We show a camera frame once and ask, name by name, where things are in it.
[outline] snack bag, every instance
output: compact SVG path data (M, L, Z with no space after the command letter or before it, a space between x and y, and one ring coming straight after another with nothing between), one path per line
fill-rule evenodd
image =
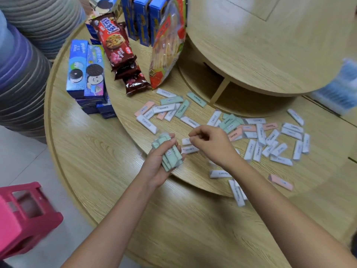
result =
M186 37L186 0L171 0L152 47L149 69L152 89L157 88L175 65Z

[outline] red snack bag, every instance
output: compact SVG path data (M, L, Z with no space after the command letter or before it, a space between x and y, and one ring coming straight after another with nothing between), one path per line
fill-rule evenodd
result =
M136 62L129 64L125 67L117 69L115 72L115 80L127 78L134 74L139 74L141 72L138 64Z
M137 75L132 75L128 78L123 79L126 87L126 94L133 95L135 93L147 90L151 85L148 81L145 80L145 76L142 73Z
M119 25L114 18L114 13L100 15L89 20L103 45L112 70L133 63L136 55L132 53L127 34L123 25Z

